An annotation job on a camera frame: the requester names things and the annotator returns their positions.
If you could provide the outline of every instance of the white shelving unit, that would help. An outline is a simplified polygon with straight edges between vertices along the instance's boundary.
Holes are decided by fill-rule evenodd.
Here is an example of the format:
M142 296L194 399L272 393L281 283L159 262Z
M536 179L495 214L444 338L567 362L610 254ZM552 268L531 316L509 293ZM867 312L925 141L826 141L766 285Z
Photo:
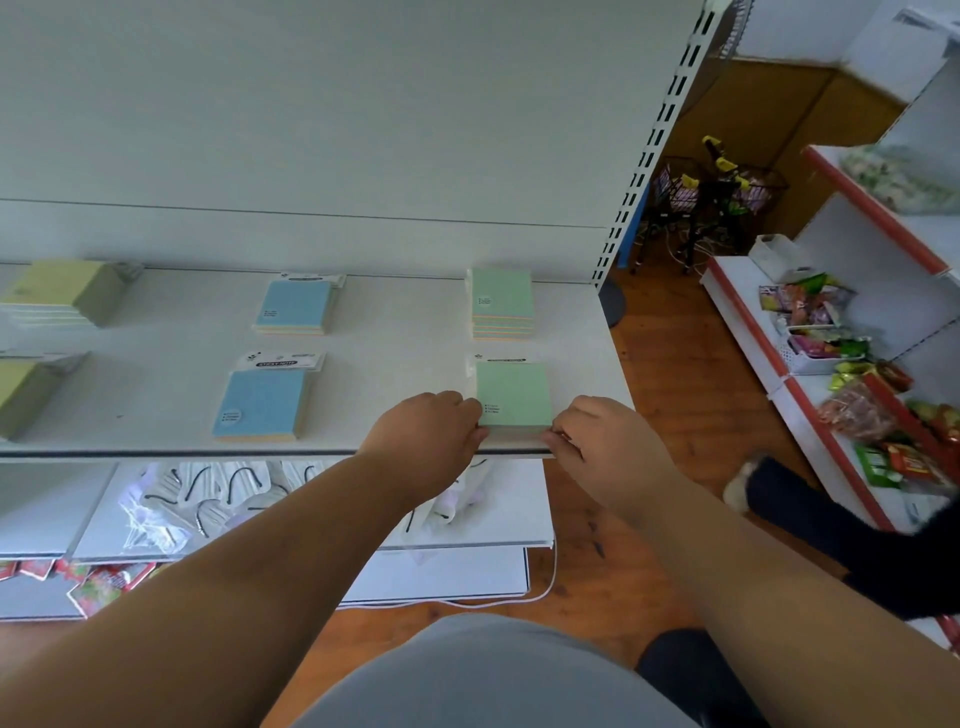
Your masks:
M558 412L578 394L630 403L596 288L728 4L14 0L0 288L40 257L147 270L103 330L0 321L0 349L90 352L0 445L0 552L159 559L124 550L116 504L145 463L350 455L397 401L464 390L475 353L543 361ZM530 341L468 339L463 276L482 265L532 272ZM252 330L283 270L348 274L329 335ZM326 354L303 436L213 440L228 373L267 349ZM391 534L345 604L529 589L525 548L553 542L547 452L481 452L486 499L411 543ZM0 619L75 616L64 586L0 583Z
M956 33L955 27L941 30ZM958 115L960 57L954 56L881 143L911 146L960 169ZM912 396L960 403L955 367L960 357L960 216L891 212L840 169L841 152L823 146L804 151L812 165L836 185L838 194L795 242L814 264L857 291L845 323L871 335L878 356L899 363L914 377ZM703 277L710 297L830 496L870 525L914 530L900 492L870 487L852 443L817 417L817 405L829 394L829 377L788 374L778 354L779 338L770 314L759 307L757 288L769 282L745 257L715 258ZM868 376L866 381L900 425L960 482L960 468L902 402L878 379ZM938 618L937 624L927 622L920 628L943 646L960 644L955 619Z
M22 266L0 265L0 288ZM327 336L252 328L267 273L148 270L108 328L42 333L0 321L0 340L90 351L23 438L0 459L255 458L353 453L376 418L407 397L465 391L474 353L545 363L557 412L578 394L630 403L603 310L588 283L535 283L537 330L523 342L474 342L462 280L348 277ZM229 373L248 352L326 352L294 443L236 445L211 435ZM543 457L536 439L491 437L487 454Z

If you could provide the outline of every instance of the gray shirt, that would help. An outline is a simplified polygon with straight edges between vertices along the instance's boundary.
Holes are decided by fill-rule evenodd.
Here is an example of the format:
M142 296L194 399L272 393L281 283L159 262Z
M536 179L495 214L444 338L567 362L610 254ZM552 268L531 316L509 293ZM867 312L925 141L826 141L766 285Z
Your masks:
M355 670L296 728L693 725L589 644L520 619L464 614Z

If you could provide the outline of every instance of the dark pants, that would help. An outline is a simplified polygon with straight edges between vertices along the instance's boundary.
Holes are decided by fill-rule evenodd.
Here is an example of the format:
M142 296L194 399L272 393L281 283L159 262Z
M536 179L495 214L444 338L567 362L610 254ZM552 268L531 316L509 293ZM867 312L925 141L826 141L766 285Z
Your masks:
M844 581L901 619L960 612L960 499L913 536L878 531L771 457L747 483L750 510L806 541L850 573ZM720 649L702 629L653 640L640 674L705 728L763 728L766 721Z
M768 725L705 630L664 632L643 651L636 672L704 728Z
M767 457L748 480L747 503L839 562L848 586L897 617L960 612L960 579L947 571L960 557L960 500L913 536L878 531Z

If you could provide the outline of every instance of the green package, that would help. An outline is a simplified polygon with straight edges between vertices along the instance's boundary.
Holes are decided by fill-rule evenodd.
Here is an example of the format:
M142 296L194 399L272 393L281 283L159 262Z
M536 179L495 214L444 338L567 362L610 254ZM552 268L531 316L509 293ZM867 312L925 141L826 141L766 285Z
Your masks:
M881 449L868 448L865 445L854 445L856 456L863 466L867 482L876 488L899 488L903 483L903 476L890 467L887 453Z

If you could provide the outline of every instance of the foot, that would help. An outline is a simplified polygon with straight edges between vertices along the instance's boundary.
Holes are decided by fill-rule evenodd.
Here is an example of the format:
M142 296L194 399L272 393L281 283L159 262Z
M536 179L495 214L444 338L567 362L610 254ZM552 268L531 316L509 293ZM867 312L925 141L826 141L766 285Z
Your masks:
M747 483L759 466L760 461L766 456L765 452L753 455L740 466L740 470L727 483L727 487L723 489L723 501L739 514L744 514L750 510L750 504L747 502Z

